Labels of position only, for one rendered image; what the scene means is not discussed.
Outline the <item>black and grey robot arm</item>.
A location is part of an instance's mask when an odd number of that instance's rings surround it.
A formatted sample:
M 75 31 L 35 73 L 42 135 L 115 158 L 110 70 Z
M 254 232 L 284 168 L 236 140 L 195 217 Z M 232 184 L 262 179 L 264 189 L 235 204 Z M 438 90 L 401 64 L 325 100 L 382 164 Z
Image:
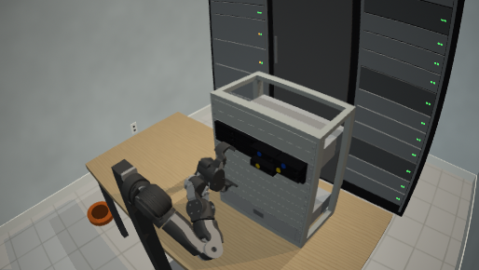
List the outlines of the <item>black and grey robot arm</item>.
M 189 222 L 172 208 L 170 196 L 138 173 L 137 168 L 132 167 L 120 175 L 123 181 L 122 195 L 129 203 L 148 217 L 157 228 L 165 223 L 162 229 L 193 256 L 209 261 L 223 254 L 224 240 L 213 216 L 215 206 L 209 201 L 210 187 L 201 178 L 192 174 L 184 182 L 188 200 L 186 212 L 191 219 Z

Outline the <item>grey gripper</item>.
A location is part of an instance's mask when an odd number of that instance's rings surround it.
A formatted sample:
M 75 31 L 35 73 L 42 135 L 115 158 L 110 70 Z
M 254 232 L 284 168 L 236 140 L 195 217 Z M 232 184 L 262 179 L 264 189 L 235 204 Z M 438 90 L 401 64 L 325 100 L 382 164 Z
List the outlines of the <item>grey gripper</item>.
M 194 175 L 201 178 L 204 182 L 209 185 L 209 189 L 215 192 L 226 192 L 227 189 L 234 185 L 238 187 L 237 184 L 233 183 L 225 177 L 225 171 L 223 168 L 226 164 L 225 152 L 227 149 L 235 151 L 237 148 L 226 142 L 220 142 L 215 148 L 214 151 L 218 155 L 215 160 L 211 157 L 203 157 L 198 162 L 197 170 Z M 216 173 L 214 173 L 216 171 Z M 212 173 L 214 173 L 212 175 Z

